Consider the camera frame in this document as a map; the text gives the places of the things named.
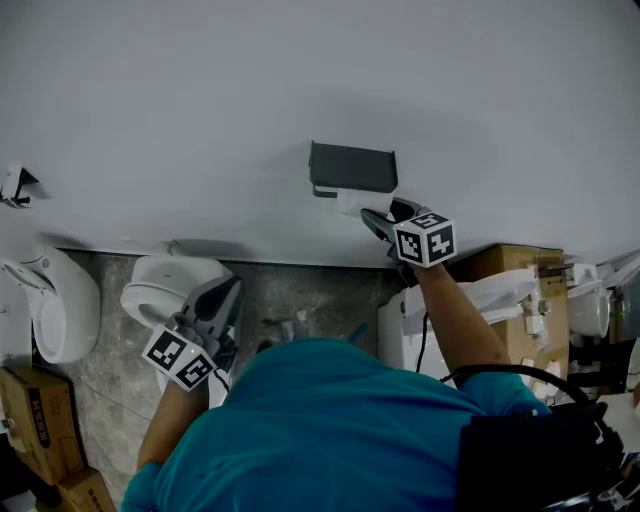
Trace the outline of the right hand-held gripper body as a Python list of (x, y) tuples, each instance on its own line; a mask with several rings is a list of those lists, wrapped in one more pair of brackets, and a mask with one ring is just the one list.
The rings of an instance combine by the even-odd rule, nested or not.
[(413, 267), (430, 268), (457, 255), (455, 222), (428, 212), (393, 226), (393, 260), (405, 284), (418, 284)]

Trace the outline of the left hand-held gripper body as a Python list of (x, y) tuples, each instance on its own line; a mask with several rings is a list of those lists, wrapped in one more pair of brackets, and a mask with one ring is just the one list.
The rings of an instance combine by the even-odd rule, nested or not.
[(151, 316), (142, 324), (152, 330), (142, 355), (156, 370), (159, 386), (171, 381), (185, 391), (207, 382), (212, 391), (228, 391), (239, 351), (238, 317), (229, 330), (206, 330), (182, 312)]

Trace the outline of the person's left forearm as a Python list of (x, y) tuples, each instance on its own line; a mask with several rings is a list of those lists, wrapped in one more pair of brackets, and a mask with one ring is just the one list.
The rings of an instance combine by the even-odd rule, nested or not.
[(209, 408), (209, 388), (203, 382), (185, 391), (167, 384), (141, 444), (136, 469), (149, 463), (164, 464), (190, 426)]

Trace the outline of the person's right forearm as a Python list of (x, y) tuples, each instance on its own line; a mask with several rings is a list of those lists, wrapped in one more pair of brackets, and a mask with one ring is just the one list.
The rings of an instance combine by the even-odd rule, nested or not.
[(441, 354), (450, 371), (511, 363), (506, 347), (447, 269), (412, 266)]

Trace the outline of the white egg-shaped toilet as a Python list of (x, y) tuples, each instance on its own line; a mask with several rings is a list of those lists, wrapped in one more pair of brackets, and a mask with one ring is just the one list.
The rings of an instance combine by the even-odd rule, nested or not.
[(0, 271), (25, 293), (29, 332), (46, 362), (73, 363), (93, 350), (100, 331), (100, 289), (66, 253), (40, 246), (26, 262), (0, 259)]

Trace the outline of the large cardboard box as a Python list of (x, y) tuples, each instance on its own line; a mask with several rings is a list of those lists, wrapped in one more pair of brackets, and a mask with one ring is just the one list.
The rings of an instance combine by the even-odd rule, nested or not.
[[(563, 262), (564, 252), (560, 249), (499, 244), (451, 264), (449, 273), (458, 282), (474, 282), (533, 264), (547, 267)], [(569, 366), (569, 322), (564, 278), (543, 278), (540, 290), (542, 298), (550, 303), (550, 312), (546, 316), (549, 338), (545, 347), (540, 347), (526, 332), (526, 321), (522, 316), (496, 323), (492, 328), (503, 341), (514, 364), (531, 359), (535, 367), (544, 369), (550, 362), (557, 362), (560, 376), (565, 378)]]

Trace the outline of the printed cardboard box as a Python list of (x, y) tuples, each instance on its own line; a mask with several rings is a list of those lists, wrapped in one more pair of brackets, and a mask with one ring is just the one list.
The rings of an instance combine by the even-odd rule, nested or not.
[(44, 498), (36, 512), (118, 512), (99, 471), (86, 468), (61, 481)]
[(18, 458), (48, 485), (84, 469), (71, 386), (34, 367), (0, 368), (0, 400)]

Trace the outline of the person in teal shirt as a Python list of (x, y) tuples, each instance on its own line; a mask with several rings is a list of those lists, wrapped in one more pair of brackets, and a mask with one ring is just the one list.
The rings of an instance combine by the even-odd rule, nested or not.
[(547, 413), (508, 373), (457, 388), (342, 340), (270, 348), (164, 463), (132, 478), (122, 512), (453, 512), (461, 429)]

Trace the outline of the white tissue wad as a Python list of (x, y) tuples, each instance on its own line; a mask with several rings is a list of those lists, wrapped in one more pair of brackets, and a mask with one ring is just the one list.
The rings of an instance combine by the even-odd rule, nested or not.
[[(544, 371), (553, 375), (554, 377), (561, 377), (561, 366), (557, 361), (549, 361), (544, 368)], [(554, 397), (558, 392), (558, 387), (548, 382), (535, 379), (531, 387), (534, 396), (539, 400), (545, 400), (547, 398)]]

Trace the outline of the black waist pack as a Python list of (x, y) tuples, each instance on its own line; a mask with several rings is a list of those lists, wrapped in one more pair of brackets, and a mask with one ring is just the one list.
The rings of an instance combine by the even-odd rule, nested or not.
[(479, 417), (460, 437), (455, 512), (640, 512), (640, 454), (606, 404)]

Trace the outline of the black wall paper holder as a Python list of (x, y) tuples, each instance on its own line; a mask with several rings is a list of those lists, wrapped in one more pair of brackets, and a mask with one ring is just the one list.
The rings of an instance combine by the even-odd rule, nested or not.
[(27, 186), (37, 185), (39, 180), (35, 178), (28, 170), (22, 167), (21, 173), (21, 190), (17, 197), (10, 200), (0, 200), (0, 203), (3, 203), (14, 209), (24, 209), (29, 208), (31, 203), (31, 197), (28, 195), (23, 195), (23, 189)]
[(394, 152), (311, 142), (313, 195), (336, 198), (339, 189), (392, 193), (398, 186)]

